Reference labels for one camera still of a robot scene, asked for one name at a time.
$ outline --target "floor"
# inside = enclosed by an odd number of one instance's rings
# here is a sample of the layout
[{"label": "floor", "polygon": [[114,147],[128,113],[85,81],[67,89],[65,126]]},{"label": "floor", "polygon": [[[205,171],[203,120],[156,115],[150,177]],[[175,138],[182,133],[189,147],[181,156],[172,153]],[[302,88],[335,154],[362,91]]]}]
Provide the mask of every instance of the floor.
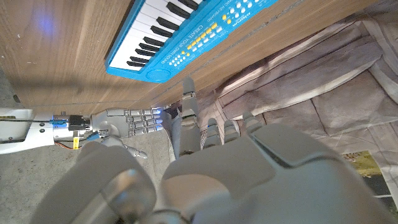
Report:
[{"label": "floor", "polygon": [[[22,108],[13,96],[14,92],[0,70],[0,107]],[[159,184],[170,163],[171,143],[166,132],[124,139],[124,143],[148,154],[148,159],[138,158],[138,161],[153,183]],[[28,223],[37,204],[74,165],[77,155],[79,150],[58,146],[0,155],[0,223]]]}]

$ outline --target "blue toy keyboard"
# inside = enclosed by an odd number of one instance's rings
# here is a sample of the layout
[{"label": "blue toy keyboard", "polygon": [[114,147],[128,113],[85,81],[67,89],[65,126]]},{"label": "blue toy keyboard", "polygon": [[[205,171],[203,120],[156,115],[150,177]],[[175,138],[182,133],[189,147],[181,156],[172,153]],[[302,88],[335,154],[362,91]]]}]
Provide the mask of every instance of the blue toy keyboard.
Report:
[{"label": "blue toy keyboard", "polygon": [[164,83],[277,0],[136,0],[106,72]]}]

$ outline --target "black cable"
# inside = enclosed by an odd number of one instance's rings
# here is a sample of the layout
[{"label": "black cable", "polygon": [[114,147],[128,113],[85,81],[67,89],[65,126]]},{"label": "black cable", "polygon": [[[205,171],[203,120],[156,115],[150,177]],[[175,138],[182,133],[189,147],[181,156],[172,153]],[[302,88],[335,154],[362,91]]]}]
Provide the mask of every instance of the black cable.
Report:
[{"label": "black cable", "polygon": [[26,119],[0,119],[0,121],[10,121],[10,122],[34,122],[34,123],[49,123],[50,121],[36,121],[36,120],[26,120]]}]

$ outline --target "gray robotic hand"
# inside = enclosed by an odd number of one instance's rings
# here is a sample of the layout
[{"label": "gray robotic hand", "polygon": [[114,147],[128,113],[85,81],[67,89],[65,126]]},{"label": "gray robotic hand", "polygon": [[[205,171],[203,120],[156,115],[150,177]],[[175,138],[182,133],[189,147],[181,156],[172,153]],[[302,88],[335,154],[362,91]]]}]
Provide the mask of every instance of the gray robotic hand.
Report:
[{"label": "gray robotic hand", "polygon": [[264,126],[245,113],[247,133],[239,136],[227,121],[224,144],[210,119],[200,150],[190,78],[182,105],[178,159],[157,192],[121,141],[109,136],[83,147],[32,223],[396,223],[340,155],[306,134]]}]

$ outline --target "piano key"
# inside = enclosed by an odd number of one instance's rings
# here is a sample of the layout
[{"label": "piano key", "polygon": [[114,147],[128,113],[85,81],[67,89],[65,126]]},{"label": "piano key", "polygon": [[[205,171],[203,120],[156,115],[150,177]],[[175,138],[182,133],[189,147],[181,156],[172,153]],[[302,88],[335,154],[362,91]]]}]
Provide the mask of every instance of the piano key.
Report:
[{"label": "piano key", "polygon": [[178,16],[181,16],[182,18],[189,19],[190,14],[187,11],[184,11],[180,7],[176,6],[175,4],[169,2],[167,3],[167,9],[170,9],[170,11]]},{"label": "piano key", "polygon": [[193,9],[186,6],[184,3],[180,2],[179,0],[167,0],[168,2],[171,2],[173,4],[175,4],[176,6],[178,6],[179,8],[181,8],[182,10],[184,10],[185,12],[191,14],[193,12]]},{"label": "piano key", "polygon": [[168,32],[168,31],[163,30],[163,29],[161,29],[161,28],[159,28],[159,27],[156,27],[156,26],[151,26],[150,29],[151,29],[155,34],[162,35],[162,36],[164,36],[164,37],[170,38],[171,36],[173,36],[173,33],[170,33],[170,32]]},{"label": "piano key", "polygon": [[147,33],[147,34],[152,34],[152,35],[154,35],[154,36],[156,36],[156,37],[159,37],[159,38],[164,39],[165,41],[168,39],[168,37],[164,37],[164,36],[162,36],[162,35],[155,34],[154,31],[152,31],[152,30],[150,29],[150,26],[148,26],[147,24],[143,24],[143,23],[141,23],[141,22],[138,22],[138,21],[134,21],[134,22],[132,23],[130,30],[131,30],[131,29],[136,29],[136,30],[143,31],[143,32],[145,32],[145,33]]},{"label": "piano key", "polygon": [[199,4],[192,0],[178,0],[178,1],[193,10],[197,10],[199,7]]},{"label": "piano key", "polygon": [[143,24],[147,24],[148,26],[157,26],[157,27],[159,27],[163,30],[166,30],[168,32],[171,32],[171,33],[174,32],[173,29],[169,29],[167,27],[163,27],[162,25],[160,25],[155,18],[152,18],[151,16],[147,16],[141,12],[137,15],[136,21],[141,22]]},{"label": "piano key", "polygon": [[159,46],[159,47],[163,47],[163,46],[164,46],[164,43],[163,43],[163,42],[158,41],[158,40],[151,39],[151,38],[149,38],[149,37],[144,37],[144,41],[145,41],[145,43],[147,43],[147,44],[152,44],[152,45]]},{"label": "piano key", "polygon": [[127,61],[126,62],[129,66],[132,66],[132,67],[144,67],[145,66],[145,64],[143,64],[143,63],[137,63],[137,62],[130,62],[130,61]]},{"label": "piano key", "polygon": [[181,23],[185,20],[184,18],[182,18],[183,20],[176,19],[174,16],[170,16],[167,13],[164,13],[146,3],[144,3],[144,5],[142,5],[140,12],[147,16],[150,16],[154,19],[161,17],[161,18],[166,19],[167,21],[170,21],[176,25],[181,25]]},{"label": "piano key", "polygon": [[158,52],[158,51],[159,51],[159,48],[158,48],[158,47],[154,47],[154,46],[151,46],[151,45],[149,45],[149,44],[140,43],[139,46],[140,46],[143,50],[150,50],[150,51],[153,51],[153,52]]},{"label": "piano key", "polygon": [[140,38],[141,40],[143,40],[145,37],[148,37],[163,43],[167,40],[166,37],[158,37],[158,35],[148,34],[146,32],[137,29],[130,29],[127,35]]},{"label": "piano key", "polygon": [[137,54],[139,54],[139,55],[150,56],[150,57],[155,56],[155,53],[149,52],[149,51],[147,51],[147,50],[136,49],[136,52],[137,52]]},{"label": "piano key", "polygon": [[185,18],[178,16],[177,14],[173,13],[170,11],[170,9],[167,8],[167,5],[169,2],[164,1],[164,0],[146,0],[146,3],[178,20],[180,20],[181,22],[183,22],[185,20]]},{"label": "piano key", "polygon": [[130,60],[130,57],[137,57],[146,60],[149,60],[151,58],[150,56],[139,55],[137,52],[134,51],[134,49],[139,47],[140,42],[142,42],[142,39],[127,35],[124,38],[122,44],[120,45],[109,66],[139,71],[141,67],[129,66],[126,62]]},{"label": "piano key", "polygon": [[139,58],[139,57],[130,57],[130,60],[132,60],[133,62],[140,62],[140,63],[147,63],[147,62],[149,62],[149,60],[143,59],[143,58]]},{"label": "piano key", "polygon": [[172,23],[172,22],[170,22],[170,21],[168,21],[166,19],[163,19],[161,17],[158,17],[156,19],[156,21],[162,27],[166,27],[166,28],[169,28],[169,29],[172,29],[172,30],[178,30],[180,28],[180,26],[178,26],[178,25],[176,25],[176,24],[174,24],[174,23]]}]

